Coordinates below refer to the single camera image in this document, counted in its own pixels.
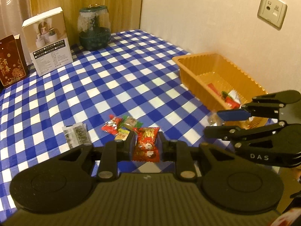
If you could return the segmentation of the yellow green candy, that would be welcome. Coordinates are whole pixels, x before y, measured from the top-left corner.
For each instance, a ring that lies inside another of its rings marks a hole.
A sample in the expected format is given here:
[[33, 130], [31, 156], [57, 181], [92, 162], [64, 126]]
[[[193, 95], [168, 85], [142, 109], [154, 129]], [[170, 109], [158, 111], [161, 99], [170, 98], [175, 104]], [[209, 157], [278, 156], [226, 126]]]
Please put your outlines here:
[[129, 135], [130, 131], [126, 129], [118, 129], [118, 133], [115, 136], [114, 140], [122, 140], [125, 141]]

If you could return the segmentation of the red candy with figure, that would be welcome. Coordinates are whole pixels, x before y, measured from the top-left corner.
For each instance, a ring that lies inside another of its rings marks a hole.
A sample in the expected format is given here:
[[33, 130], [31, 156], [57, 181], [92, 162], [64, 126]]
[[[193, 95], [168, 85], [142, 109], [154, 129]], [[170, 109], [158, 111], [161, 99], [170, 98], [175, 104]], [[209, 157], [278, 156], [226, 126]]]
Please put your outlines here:
[[137, 134], [137, 141], [132, 155], [133, 161], [154, 163], [160, 161], [159, 149], [156, 146], [159, 130], [159, 127], [142, 127], [133, 129], [133, 131]]

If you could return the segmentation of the small red candy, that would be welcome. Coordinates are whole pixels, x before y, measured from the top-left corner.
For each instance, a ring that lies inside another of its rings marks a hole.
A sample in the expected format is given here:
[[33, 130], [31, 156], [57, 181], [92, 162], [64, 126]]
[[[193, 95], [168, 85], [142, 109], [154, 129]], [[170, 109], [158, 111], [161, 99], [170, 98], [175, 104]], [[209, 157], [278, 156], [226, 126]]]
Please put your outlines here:
[[109, 120], [102, 126], [101, 130], [112, 135], [117, 135], [122, 121], [122, 118], [111, 114], [109, 115]]

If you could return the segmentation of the grey seaweed snack packet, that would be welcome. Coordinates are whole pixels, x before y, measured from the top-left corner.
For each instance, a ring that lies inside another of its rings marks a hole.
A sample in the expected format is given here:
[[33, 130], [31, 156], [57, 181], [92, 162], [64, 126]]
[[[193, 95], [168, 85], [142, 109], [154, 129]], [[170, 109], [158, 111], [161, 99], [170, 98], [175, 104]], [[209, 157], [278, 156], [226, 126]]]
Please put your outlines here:
[[87, 125], [82, 122], [62, 127], [62, 131], [70, 149], [92, 144], [87, 132]]

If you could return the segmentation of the white green snack bar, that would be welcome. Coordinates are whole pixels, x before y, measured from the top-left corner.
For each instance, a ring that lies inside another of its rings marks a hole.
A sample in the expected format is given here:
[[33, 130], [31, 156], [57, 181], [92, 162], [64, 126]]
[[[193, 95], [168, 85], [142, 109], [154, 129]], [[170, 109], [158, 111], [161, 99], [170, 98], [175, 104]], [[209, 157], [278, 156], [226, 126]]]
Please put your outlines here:
[[234, 102], [241, 104], [241, 99], [239, 97], [239, 94], [236, 90], [231, 90], [230, 92], [222, 91], [222, 96], [224, 99], [227, 97], [231, 98]]

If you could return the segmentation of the large red snack packet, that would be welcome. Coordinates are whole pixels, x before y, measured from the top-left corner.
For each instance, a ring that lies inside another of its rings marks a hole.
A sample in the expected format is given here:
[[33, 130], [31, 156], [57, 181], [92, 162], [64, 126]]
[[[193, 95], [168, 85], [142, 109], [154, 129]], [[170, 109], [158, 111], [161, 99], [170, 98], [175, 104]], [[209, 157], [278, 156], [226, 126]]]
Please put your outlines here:
[[221, 92], [217, 90], [217, 88], [212, 84], [207, 85], [215, 94], [217, 94], [219, 97], [221, 97]]

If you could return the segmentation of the dark red candy packet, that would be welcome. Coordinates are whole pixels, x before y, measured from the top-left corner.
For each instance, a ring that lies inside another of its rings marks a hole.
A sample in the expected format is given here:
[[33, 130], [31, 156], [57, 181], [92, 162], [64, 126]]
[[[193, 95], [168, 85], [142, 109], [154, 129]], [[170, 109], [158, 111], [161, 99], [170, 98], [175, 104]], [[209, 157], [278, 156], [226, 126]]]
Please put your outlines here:
[[227, 104], [227, 106], [230, 108], [230, 109], [239, 109], [240, 108], [240, 104], [235, 102], [231, 97], [227, 96], [225, 98], [225, 103]]

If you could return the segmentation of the blue white checkered tablecloth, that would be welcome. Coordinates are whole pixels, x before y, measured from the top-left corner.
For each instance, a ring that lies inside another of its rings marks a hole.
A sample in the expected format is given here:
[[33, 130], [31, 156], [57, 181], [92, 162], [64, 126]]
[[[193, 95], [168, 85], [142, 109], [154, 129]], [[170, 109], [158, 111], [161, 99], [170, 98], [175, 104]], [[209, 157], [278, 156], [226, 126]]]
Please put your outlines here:
[[71, 50], [73, 62], [45, 76], [35, 68], [1, 92], [1, 225], [268, 225], [278, 217], [235, 215], [210, 204], [191, 184], [173, 177], [171, 162], [118, 164], [133, 179], [102, 185], [104, 194], [57, 215], [18, 210], [9, 190], [21, 171], [69, 150], [63, 127], [86, 124], [92, 143], [109, 115], [130, 115], [170, 139], [198, 147], [209, 110], [181, 83], [174, 56], [185, 51], [144, 31], [112, 35], [103, 50]]

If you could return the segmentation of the orange plastic tray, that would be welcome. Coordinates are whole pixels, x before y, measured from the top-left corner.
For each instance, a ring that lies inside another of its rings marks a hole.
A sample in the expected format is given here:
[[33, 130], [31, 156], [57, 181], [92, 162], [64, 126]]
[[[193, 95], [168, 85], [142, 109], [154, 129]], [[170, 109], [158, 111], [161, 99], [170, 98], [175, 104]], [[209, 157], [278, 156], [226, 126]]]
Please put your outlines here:
[[224, 99], [207, 85], [212, 83], [218, 91], [236, 90], [242, 104], [253, 97], [267, 94], [266, 90], [237, 65], [217, 53], [202, 53], [173, 57], [180, 69], [181, 82], [208, 110], [217, 112], [229, 107]]

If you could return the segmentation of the green glass jar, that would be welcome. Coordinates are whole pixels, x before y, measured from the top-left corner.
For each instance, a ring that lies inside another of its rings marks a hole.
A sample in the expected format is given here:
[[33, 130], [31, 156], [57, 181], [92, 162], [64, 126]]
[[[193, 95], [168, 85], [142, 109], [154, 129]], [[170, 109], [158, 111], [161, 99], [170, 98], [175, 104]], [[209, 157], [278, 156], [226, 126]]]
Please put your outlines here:
[[79, 41], [86, 50], [99, 50], [108, 45], [111, 39], [111, 24], [108, 7], [89, 5], [79, 10]]

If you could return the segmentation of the red decorated tea box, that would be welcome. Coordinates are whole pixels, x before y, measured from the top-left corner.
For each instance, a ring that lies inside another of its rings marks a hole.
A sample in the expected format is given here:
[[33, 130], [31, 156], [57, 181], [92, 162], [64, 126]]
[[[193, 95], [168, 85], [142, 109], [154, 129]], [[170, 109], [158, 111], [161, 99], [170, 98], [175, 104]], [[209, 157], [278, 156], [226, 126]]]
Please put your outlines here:
[[1, 40], [1, 86], [9, 86], [25, 79], [29, 69], [24, 57], [20, 35], [10, 35]]

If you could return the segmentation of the white product box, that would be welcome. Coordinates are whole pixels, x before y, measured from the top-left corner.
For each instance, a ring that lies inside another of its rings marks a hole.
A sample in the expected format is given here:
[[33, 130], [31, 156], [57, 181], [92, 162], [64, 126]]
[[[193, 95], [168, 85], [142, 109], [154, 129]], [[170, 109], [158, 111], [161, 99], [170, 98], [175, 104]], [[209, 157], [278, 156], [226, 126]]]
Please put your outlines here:
[[38, 76], [73, 62], [61, 7], [26, 19], [22, 30]]

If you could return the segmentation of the pink curtain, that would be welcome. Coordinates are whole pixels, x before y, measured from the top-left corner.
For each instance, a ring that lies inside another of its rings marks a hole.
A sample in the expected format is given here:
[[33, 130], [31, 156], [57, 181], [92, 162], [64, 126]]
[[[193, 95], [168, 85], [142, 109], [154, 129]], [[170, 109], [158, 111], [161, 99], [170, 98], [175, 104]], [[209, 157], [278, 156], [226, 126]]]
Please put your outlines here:
[[27, 64], [32, 60], [22, 31], [23, 22], [31, 17], [30, 0], [0, 0], [1, 39], [9, 35], [20, 35]]

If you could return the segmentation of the network wall outlet plate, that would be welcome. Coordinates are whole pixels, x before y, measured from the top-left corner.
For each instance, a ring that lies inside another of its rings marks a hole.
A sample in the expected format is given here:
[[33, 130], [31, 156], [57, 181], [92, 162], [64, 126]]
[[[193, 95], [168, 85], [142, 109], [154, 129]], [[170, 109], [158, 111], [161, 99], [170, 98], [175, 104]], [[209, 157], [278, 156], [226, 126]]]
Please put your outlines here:
[[281, 0], [261, 0], [257, 16], [277, 30], [280, 30], [286, 16], [287, 8], [287, 4]]

